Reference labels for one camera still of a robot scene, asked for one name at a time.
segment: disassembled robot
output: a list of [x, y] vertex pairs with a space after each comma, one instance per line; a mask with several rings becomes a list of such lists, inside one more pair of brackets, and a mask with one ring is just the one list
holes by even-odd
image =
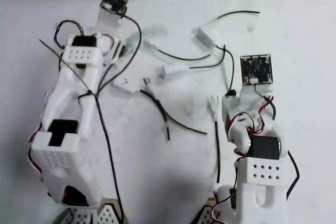
[[[103, 0], [100, 20], [103, 23], [104, 19], [111, 20], [110, 10], [125, 12], [127, 1]], [[68, 39], [62, 59], [81, 69], [87, 87], [66, 64], [61, 64], [56, 86], [46, 99], [41, 125], [30, 140], [29, 151], [30, 161], [41, 173], [48, 194], [56, 203], [84, 209], [101, 205], [102, 193], [94, 175], [97, 167], [81, 152], [94, 141], [91, 126], [97, 109], [95, 98], [88, 95], [80, 100], [80, 120], [64, 120], [61, 115], [87, 88], [97, 92], [104, 66], [115, 63], [122, 56], [122, 48], [123, 42], [118, 37], [102, 33]], [[242, 156], [235, 163], [235, 186], [220, 187], [219, 204], [205, 209], [196, 223], [203, 223], [203, 216], [210, 211], [212, 219], [205, 218], [215, 219], [217, 223], [286, 224], [287, 189], [291, 184], [288, 146], [274, 122], [271, 57], [242, 56], [240, 60], [243, 79], [240, 96], [228, 93], [222, 98], [228, 139]]]

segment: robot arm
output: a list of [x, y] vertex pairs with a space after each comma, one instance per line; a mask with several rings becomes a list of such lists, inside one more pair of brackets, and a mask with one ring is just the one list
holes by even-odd
[[[228, 139], [236, 145], [242, 158], [235, 163], [236, 190], [227, 186], [218, 190], [219, 200], [232, 197], [235, 202], [234, 206], [230, 200], [218, 205], [217, 210], [222, 213], [219, 223], [286, 224], [286, 192], [290, 185], [286, 140], [272, 120], [271, 106], [267, 106], [272, 100], [271, 72], [257, 76], [253, 71], [265, 67], [265, 62], [270, 63], [270, 55], [249, 56], [247, 61], [242, 58], [240, 97], [224, 96], [222, 99], [223, 118], [228, 118], [224, 120]], [[252, 65], [247, 78], [244, 64]], [[256, 84], [263, 95], [256, 91]]]

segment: black cable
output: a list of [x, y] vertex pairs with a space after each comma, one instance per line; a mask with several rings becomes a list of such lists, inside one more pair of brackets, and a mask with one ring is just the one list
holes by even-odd
[[290, 160], [293, 163], [293, 166], [294, 166], [295, 172], [296, 172], [296, 178], [294, 179], [293, 183], [290, 185], [289, 189], [287, 190], [286, 197], [287, 197], [287, 200], [288, 200], [289, 195], [291, 194], [291, 192], [293, 191], [295, 185], [297, 184], [297, 182], [300, 179], [300, 172], [299, 172], [299, 168], [298, 168], [297, 164], [295, 163], [295, 160], [294, 160], [292, 154], [290, 153], [290, 151], [288, 151], [287, 153], [288, 153], [288, 156], [289, 156]]
[[234, 74], [235, 74], [235, 60], [233, 58], [233, 55], [231, 54], [231, 52], [227, 49], [225, 49], [225, 51], [227, 53], [229, 53], [229, 55], [231, 56], [231, 60], [232, 60], [232, 74], [231, 74], [231, 81], [230, 81], [230, 86], [229, 86], [229, 90], [228, 92], [231, 92], [232, 91], [232, 84], [233, 84], [233, 77], [234, 77]]
[[254, 90], [254, 92], [255, 92], [258, 96], [264, 98], [265, 101], [271, 105], [272, 110], [273, 110], [272, 120], [274, 121], [274, 120], [275, 120], [275, 117], [277, 116], [277, 109], [275, 108], [275, 105], [273, 104], [273, 102], [272, 102], [268, 97], [266, 97], [266, 96], [260, 94], [260, 93], [257, 91], [257, 86], [256, 86], [255, 84], [252, 86], [252, 89]]
[[139, 48], [140, 48], [140, 45], [141, 45], [141, 41], [142, 41], [142, 31], [141, 31], [141, 28], [140, 28], [138, 22], [136, 22], [133, 18], [130, 18], [130, 17], [128, 17], [128, 16], [125, 15], [125, 14], [120, 14], [120, 13], [115, 13], [115, 14], [116, 14], [116, 15], [119, 15], [119, 16], [121, 16], [121, 17], [124, 17], [124, 18], [126, 18], [126, 19], [132, 21], [133, 23], [135, 23], [135, 25], [137, 26], [137, 28], [138, 28], [138, 30], [139, 30], [139, 43], [138, 43], [137, 48], [135, 49], [135, 51], [134, 51], [134, 53], [133, 53], [133, 55], [132, 55], [130, 61], [126, 64], [126, 66], [125, 66], [119, 73], [117, 73], [114, 77], [112, 77], [112, 78], [109, 79], [107, 82], [105, 82], [105, 83], [98, 89], [98, 91], [97, 91], [97, 95], [100, 94], [100, 92], [102, 91], [102, 89], [103, 89], [104, 87], [106, 87], [107, 84], [109, 84], [111, 81], [113, 81], [115, 78], [117, 78], [119, 75], [121, 75], [121, 74], [126, 70], [126, 68], [131, 64], [131, 62], [133, 61], [135, 55], [137, 54], [137, 52], [138, 52], [138, 50], [139, 50]]
[[73, 222], [74, 218], [75, 218], [74, 217], [74, 213], [72, 212], [72, 210], [71, 210], [70, 207], [68, 207], [68, 211], [70, 213], [71, 219], [67, 223], [65, 223], [65, 224], [71, 224]]
[[223, 56], [222, 56], [222, 59], [221, 59], [218, 63], [216, 63], [216, 64], [214, 64], [214, 65], [209, 65], [209, 66], [189, 67], [189, 69], [199, 69], [199, 68], [212, 68], [212, 67], [217, 67], [217, 66], [219, 66], [219, 65], [223, 62], [223, 60], [224, 60], [224, 58], [225, 58], [225, 52], [226, 52], [226, 50], [225, 50], [225, 45], [224, 45]]
[[221, 149], [219, 145], [219, 135], [218, 135], [218, 122], [215, 121], [215, 131], [216, 131], [216, 145], [217, 145], [217, 183], [219, 183], [220, 171], [221, 171]]
[[158, 103], [157, 99], [155, 99], [154, 96], [152, 96], [151, 94], [149, 94], [148, 92], [144, 91], [144, 90], [140, 90], [141, 93], [147, 95], [154, 103], [155, 105], [157, 106], [157, 108], [160, 110], [161, 112], [161, 115], [163, 117], [163, 120], [166, 122], [167, 124], [167, 128], [166, 128], [166, 131], [167, 131], [167, 138], [168, 138], [168, 141], [170, 140], [170, 132], [169, 132], [169, 126], [168, 126], [168, 121], [167, 121], [167, 117], [166, 117], [166, 114], [164, 113], [164, 110], [162, 109], [162, 106], [160, 103]]
[[[264, 98], [272, 106], [272, 109], [273, 109], [272, 119], [274, 121], [275, 118], [276, 118], [276, 116], [277, 116], [277, 110], [275, 108], [275, 105], [273, 104], [273, 102], [268, 97], [266, 97], [264, 95], [261, 95], [259, 92], [257, 92], [257, 89], [256, 89], [255, 85], [253, 86], [253, 89], [257, 93], [257, 95], [259, 95], [262, 98]], [[297, 184], [297, 182], [300, 179], [300, 172], [299, 172], [299, 168], [298, 168], [298, 166], [297, 166], [297, 164], [296, 164], [296, 162], [295, 162], [292, 154], [290, 153], [290, 151], [287, 151], [287, 154], [288, 154], [290, 160], [292, 161], [294, 169], [295, 169], [295, 172], [296, 172], [296, 177], [295, 177], [294, 181], [292, 182], [292, 184], [290, 185], [290, 187], [288, 188], [287, 193], [286, 193], [286, 199], [288, 200], [289, 195], [291, 194], [291, 192], [293, 191], [295, 185]]]
[[55, 34], [54, 34], [54, 42], [56, 43], [56, 45], [61, 48], [61, 49], [65, 49], [65, 46], [61, 45], [58, 40], [57, 40], [57, 35], [62, 27], [63, 24], [65, 23], [72, 23], [72, 24], [75, 24], [80, 32], [81, 35], [84, 35], [84, 30], [82, 28], [82, 26], [77, 22], [77, 21], [74, 21], [74, 20], [69, 20], [69, 19], [66, 19], [66, 20], [63, 20], [61, 23], [58, 24], [58, 26], [56, 27], [56, 31], [55, 31]]
[[110, 69], [111, 69], [114, 65], [115, 65], [115, 64], [111, 64], [111, 65], [106, 69], [105, 73], [103, 74], [102, 78], [100, 79], [100, 82], [99, 82], [99, 84], [98, 84], [98, 89], [100, 89], [101, 85], [102, 85], [103, 82], [104, 82], [104, 79], [105, 79], [107, 73], [110, 71]]
[[[237, 177], [238, 177], [238, 169], [237, 169], [237, 167], [235, 167], [235, 171], [236, 171], [236, 178], [235, 178], [235, 183], [234, 183], [234, 185], [233, 185], [233, 190], [232, 190], [232, 191], [234, 191], [234, 190], [236, 189], [236, 185], [237, 185]], [[228, 197], [226, 197], [225, 199], [223, 199], [223, 200], [217, 202], [217, 203], [211, 208], [211, 212], [212, 212], [218, 205], [220, 205], [220, 204], [222, 204], [222, 203], [228, 201], [229, 199], [231, 199], [232, 195], [233, 195], [233, 193], [230, 192], [230, 195], [229, 195]]]
[[200, 58], [195, 58], [195, 59], [187, 59], [187, 58], [181, 58], [181, 57], [177, 57], [177, 56], [174, 56], [174, 55], [171, 55], [171, 54], [168, 54], [167, 52], [165, 51], [162, 51], [160, 49], [158, 49], [158, 51], [164, 55], [167, 55], [169, 57], [172, 57], [174, 59], [177, 59], [177, 60], [185, 60], [185, 61], [197, 61], [197, 60], [203, 60], [203, 59], [206, 59], [208, 58], [209, 56], [211, 55], [206, 55], [206, 56], [203, 56], [203, 57], [200, 57]]
[[254, 124], [254, 120], [253, 120], [252, 116], [249, 113], [247, 113], [246, 111], [243, 111], [243, 112], [238, 113], [237, 116], [241, 116], [241, 115], [244, 115], [244, 114], [248, 115], [248, 117], [251, 119], [251, 121], [252, 121], [252, 130], [253, 130], [253, 132], [255, 132], [256, 126]]
[[59, 56], [59, 60], [58, 60], [58, 72], [61, 71], [61, 62], [62, 62], [62, 57], [63, 57], [63, 53], [60, 54]]
[[100, 107], [100, 103], [99, 103], [99, 100], [98, 100], [98, 96], [94, 95], [93, 93], [92, 93], [92, 95], [94, 96], [94, 99], [96, 101], [96, 105], [97, 105], [97, 109], [98, 109], [98, 114], [99, 114], [101, 126], [103, 128], [104, 135], [105, 135], [105, 138], [106, 138], [107, 148], [109, 150], [109, 157], [110, 157], [110, 163], [111, 163], [111, 167], [112, 167], [114, 186], [116, 188], [115, 189], [116, 190], [115, 193], [117, 194], [118, 204], [119, 204], [120, 212], [121, 212], [121, 221], [119, 221], [119, 223], [124, 223], [125, 214], [124, 214], [124, 210], [123, 210], [123, 207], [122, 207], [121, 198], [120, 198], [120, 194], [119, 194], [119, 189], [118, 189], [118, 184], [117, 184], [117, 176], [115, 174], [116, 169], [115, 169], [114, 163], [113, 163], [113, 157], [112, 157], [112, 150], [111, 150], [111, 145], [110, 145], [109, 133], [108, 133], [108, 131], [106, 129], [106, 126], [105, 126], [105, 121], [104, 121], [104, 118], [103, 118], [103, 115], [102, 115], [102, 112], [101, 112], [101, 107]]
[[224, 48], [221, 48], [219, 46], [216, 46], [216, 47], [218, 49], [222, 50], [222, 51], [226, 51], [231, 56], [231, 60], [232, 60], [232, 74], [231, 74], [231, 81], [230, 81], [229, 89], [228, 89], [227, 94], [226, 94], [226, 95], [228, 95], [232, 91], [233, 77], [234, 77], [234, 74], [235, 74], [235, 60], [233, 58], [232, 53], [229, 50], [227, 50], [225, 47]]
[[188, 126], [185, 126], [184, 124], [182, 124], [182, 123], [178, 122], [177, 120], [175, 120], [174, 118], [172, 118], [172, 117], [167, 113], [167, 111], [164, 109], [164, 107], [162, 107], [162, 105], [161, 105], [161, 108], [163, 109], [164, 113], [166, 113], [166, 115], [167, 115], [167, 116], [168, 116], [174, 123], [178, 124], [179, 126], [185, 128], [185, 129], [187, 129], [187, 130], [190, 130], [190, 131], [199, 133], [199, 134], [203, 134], [203, 135], [207, 135], [207, 134], [208, 134], [208, 133], [206, 133], [206, 132], [199, 131], [199, 130], [190, 128], [190, 127], [188, 127]]
[[236, 10], [234, 12], [229, 12], [229, 13], [225, 13], [225, 14], [222, 14], [220, 15], [219, 17], [217, 17], [217, 20], [218, 19], [221, 19], [227, 15], [230, 15], [230, 14], [234, 14], [234, 13], [255, 13], [255, 14], [260, 14], [260, 12], [257, 12], [257, 11], [254, 11], [254, 10]]

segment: white table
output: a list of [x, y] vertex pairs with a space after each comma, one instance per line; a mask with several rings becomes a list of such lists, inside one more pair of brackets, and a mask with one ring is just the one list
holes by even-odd
[[[44, 93], [55, 84], [58, 74], [57, 58], [38, 38], [55, 48], [52, 37], [61, 20], [75, 19], [86, 28], [94, 26], [100, 1], [0, 0], [3, 223], [51, 223], [63, 209], [47, 196], [26, 159], [27, 138], [39, 122]], [[163, 50], [192, 58], [206, 53], [194, 39], [194, 29], [220, 14], [240, 9], [259, 10], [261, 14], [228, 16], [216, 29], [235, 56], [237, 90], [241, 87], [239, 56], [272, 55], [277, 122], [289, 138], [301, 172], [288, 201], [290, 223], [331, 223], [336, 211], [336, 0], [130, 0], [128, 15], [139, 22], [144, 37]], [[166, 29], [165, 35], [153, 35], [162, 28]], [[128, 38], [136, 32], [135, 26], [125, 20], [119, 35]], [[60, 34], [60, 38], [65, 39], [66, 34]], [[213, 56], [203, 63], [215, 61]], [[155, 68], [167, 62], [175, 61], [142, 49], [126, 74], [134, 81], [154, 77]], [[186, 224], [211, 196], [216, 152], [207, 101], [211, 94], [226, 92], [225, 78], [229, 79], [230, 72], [227, 57], [216, 69], [194, 71], [180, 80], [155, 85], [167, 111], [209, 133], [197, 135], [171, 123], [169, 143], [161, 115], [147, 97], [130, 97], [113, 87], [102, 92], [103, 114], [130, 223]], [[105, 148], [98, 120], [96, 130]], [[223, 125], [220, 139], [221, 181], [232, 184], [234, 147], [227, 143]], [[101, 169], [110, 171], [107, 150], [103, 160]], [[112, 176], [102, 178], [102, 189], [106, 197], [115, 198]]]

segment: circuit board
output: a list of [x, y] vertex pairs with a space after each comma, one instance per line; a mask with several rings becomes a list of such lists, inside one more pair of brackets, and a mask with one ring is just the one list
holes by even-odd
[[100, 7], [109, 12], [122, 13], [126, 12], [128, 0], [102, 0]]
[[272, 84], [271, 55], [249, 55], [240, 57], [243, 85]]

